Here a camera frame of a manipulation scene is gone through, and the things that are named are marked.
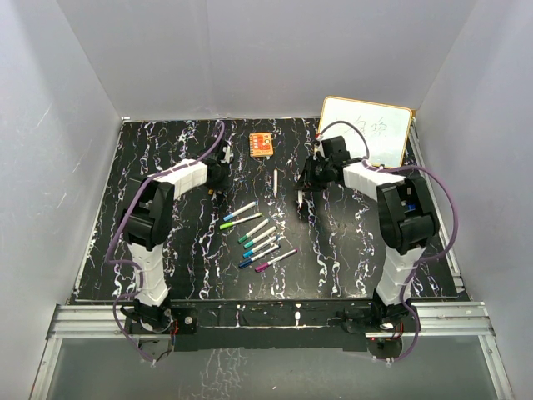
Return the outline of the light blue marker pen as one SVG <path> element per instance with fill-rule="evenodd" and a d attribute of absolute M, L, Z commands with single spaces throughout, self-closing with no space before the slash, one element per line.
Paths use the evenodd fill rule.
<path fill-rule="evenodd" d="M 244 213 L 245 211 L 251 209 L 251 208 L 254 208 L 255 206 L 257 205 L 257 202 L 256 201 L 253 201 L 253 202 L 250 202 L 248 204 L 246 204 L 245 206 L 242 206 L 232 212 L 230 212 L 228 215 L 226 215 L 224 218 L 223 218 L 223 221 L 224 222 L 228 222 L 230 221 L 232 218 L 236 217 L 237 215 L 241 214 L 241 213 Z"/>

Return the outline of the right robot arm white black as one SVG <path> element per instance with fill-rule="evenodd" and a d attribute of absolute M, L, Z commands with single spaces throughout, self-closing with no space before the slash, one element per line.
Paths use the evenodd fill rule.
<path fill-rule="evenodd" d="M 377 203 L 386 255 L 369 317 L 380 330 L 391 330 L 409 313 L 415 263 L 440 229 L 426 181 L 373 167 L 365 157 L 353 158 L 345 138 L 336 136 L 314 142 L 313 154 L 296 181 L 297 203 L 303 203 L 305 193 L 326 190 L 329 183 L 356 190 Z"/>

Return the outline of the yellow marker pen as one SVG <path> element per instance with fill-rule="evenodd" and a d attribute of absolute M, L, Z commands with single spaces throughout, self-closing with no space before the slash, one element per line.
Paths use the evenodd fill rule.
<path fill-rule="evenodd" d="M 274 198 L 276 198 L 276 195 L 278 192 L 277 185 L 278 185 L 278 170 L 275 168 L 273 171 L 273 176 L 272 176 L 272 191 L 273 191 Z"/>

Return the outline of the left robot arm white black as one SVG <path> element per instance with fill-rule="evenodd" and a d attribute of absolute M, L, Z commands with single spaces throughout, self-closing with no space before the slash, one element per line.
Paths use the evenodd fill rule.
<path fill-rule="evenodd" d="M 178 164 L 146 177 L 134 177 L 127 185 L 118 234 L 127 243 L 135 268 L 135 300 L 148 306 L 142 320 L 153 332 L 167 330 L 172 312 L 162 304 L 168 295 L 164 278 L 163 243 L 172 228 L 174 202 L 194 188 L 204 186 L 224 192 L 231 186 L 231 144 L 214 142 L 199 159 Z"/>

